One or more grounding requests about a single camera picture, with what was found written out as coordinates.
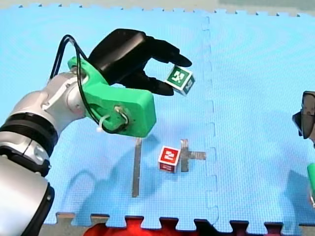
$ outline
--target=metal strip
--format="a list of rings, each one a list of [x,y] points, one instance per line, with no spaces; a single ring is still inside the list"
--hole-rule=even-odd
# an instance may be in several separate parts
[[[133,165],[133,183],[132,183],[132,197],[139,196],[139,183],[140,183],[140,161],[141,161],[141,147],[142,139],[136,139],[135,153],[134,153],[134,165]]]
[[[203,151],[190,151],[189,158],[190,159],[197,159],[197,160],[205,160],[207,154]]]
[[[188,151],[188,140],[181,140],[181,172],[188,172],[189,170],[189,151]]]

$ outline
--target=interlocking foam tile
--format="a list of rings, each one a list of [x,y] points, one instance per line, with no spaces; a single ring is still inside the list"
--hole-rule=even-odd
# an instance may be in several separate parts
[[[250,234],[282,222],[285,235],[314,224],[308,201],[310,141],[292,115],[315,89],[315,19],[267,14],[209,14],[219,220],[249,221]]]
[[[92,213],[110,215],[112,227],[126,226],[125,216],[143,216],[142,227],[151,229],[160,228],[160,217],[178,218],[178,230],[194,230],[194,219],[216,222],[209,18],[202,11],[32,4],[2,10],[0,22],[1,122],[25,94],[45,86],[65,34],[73,35],[88,55],[116,28],[143,30],[176,45],[193,61],[196,83],[186,98],[155,96],[157,124],[143,140],[139,197],[131,195],[135,140],[97,133],[93,121],[79,120],[62,133],[51,157],[48,180],[56,199],[46,224],[56,223],[56,212],[75,213],[74,224],[81,226],[90,224]],[[67,71],[66,60],[74,52],[67,47],[61,71]],[[150,61],[146,72],[164,80],[171,68]],[[188,173],[159,171],[161,147],[180,148],[181,139],[188,139],[193,151],[206,151],[208,159],[190,160]]]

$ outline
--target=green cube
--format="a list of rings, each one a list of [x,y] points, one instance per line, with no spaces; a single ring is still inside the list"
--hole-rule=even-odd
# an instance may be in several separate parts
[[[191,71],[175,65],[165,82],[171,85],[174,91],[186,96],[195,83],[195,79]]]

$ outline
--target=black cable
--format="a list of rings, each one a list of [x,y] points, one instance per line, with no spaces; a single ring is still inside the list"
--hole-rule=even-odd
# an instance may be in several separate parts
[[[87,111],[88,111],[89,115],[91,116],[91,118],[96,123],[99,123],[99,120],[97,120],[97,117],[92,112],[92,110],[91,110],[91,108],[90,108],[90,106],[89,106],[89,104],[88,104],[88,102],[86,100],[86,97],[84,95],[83,89],[82,89],[82,82],[81,82],[81,57],[80,57],[80,55],[83,57],[83,59],[85,61],[88,61],[88,58],[85,56],[84,52],[81,50],[81,48],[79,47],[79,45],[77,44],[75,39],[69,34],[65,35],[62,38],[62,40],[60,41],[60,44],[59,44],[59,47],[58,47],[58,50],[57,50],[57,55],[56,55],[55,62],[54,62],[54,66],[53,66],[52,72],[50,74],[50,79],[49,80],[51,80],[52,78],[54,78],[58,74],[59,69],[60,69],[60,65],[61,65],[61,61],[63,59],[64,50],[65,50],[65,47],[66,47],[68,42],[71,42],[71,44],[75,48],[75,53],[76,53],[76,58],[77,58],[77,66],[76,66],[77,67],[76,68],[77,83],[78,83],[79,92],[80,92],[83,104],[84,104],[85,108],[87,109]],[[116,133],[121,132],[122,130],[124,130],[126,128],[126,126],[129,123],[128,117],[124,113],[119,112],[119,114],[122,116],[122,118],[124,118],[126,120],[126,123],[121,124],[115,130],[109,130],[102,124],[102,128],[103,128],[103,130],[105,132],[110,133],[110,134],[116,134]]]

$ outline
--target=white zip tie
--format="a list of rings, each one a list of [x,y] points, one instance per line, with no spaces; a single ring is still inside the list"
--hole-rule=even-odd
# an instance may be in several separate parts
[[[106,120],[109,117],[110,117],[110,115],[105,115],[105,116],[101,117],[101,119],[99,119],[98,127],[96,128],[97,132],[104,132],[103,122],[104,122],[104,120]]]

